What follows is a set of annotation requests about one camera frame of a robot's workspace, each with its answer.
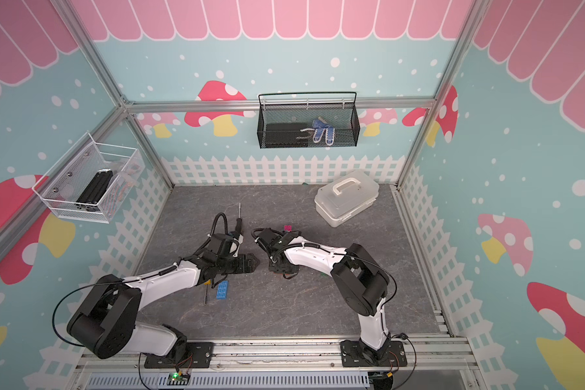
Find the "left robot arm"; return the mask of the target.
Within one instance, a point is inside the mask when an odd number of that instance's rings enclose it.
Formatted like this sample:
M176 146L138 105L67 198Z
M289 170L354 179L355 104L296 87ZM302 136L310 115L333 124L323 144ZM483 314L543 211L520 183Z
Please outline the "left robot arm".
M250 274L259 261L239 253L235 237L216 234L195 253L172 265L122 279L112 274L86 286L88 294L66 326L63 341L88 349L100 359L138 353L180 364L190 357L186 336L170 325L141 323L139 312L180 290L212 281L216 276Z

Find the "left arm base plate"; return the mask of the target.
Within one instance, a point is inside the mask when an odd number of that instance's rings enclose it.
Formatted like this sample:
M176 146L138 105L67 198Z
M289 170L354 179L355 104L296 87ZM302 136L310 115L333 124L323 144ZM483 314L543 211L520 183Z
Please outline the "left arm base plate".
M165 356L146 354L146 369L209 368L213 357L212 342L181 341Z

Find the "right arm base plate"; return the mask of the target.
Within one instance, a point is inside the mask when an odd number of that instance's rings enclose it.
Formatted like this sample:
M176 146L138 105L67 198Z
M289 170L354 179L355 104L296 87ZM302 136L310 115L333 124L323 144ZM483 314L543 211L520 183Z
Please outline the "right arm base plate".
M406 352L401 341L387 340L379 350L362 341L345 340L340 343L343 367L392 367L408 366Z

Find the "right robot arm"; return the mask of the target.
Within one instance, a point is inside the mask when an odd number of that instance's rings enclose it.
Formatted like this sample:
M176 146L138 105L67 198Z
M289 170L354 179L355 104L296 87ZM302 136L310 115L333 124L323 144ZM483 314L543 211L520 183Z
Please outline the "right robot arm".
M254 242L267 254L269 270L284 279L294 278L301 267L330 276L349 308L357 313L358 341L343 341L342 355L378 366L391 354L391 334L384 307L392 298L388 286L396 282L358 244L336 248L311 242L298 231L271 228L253 230Z

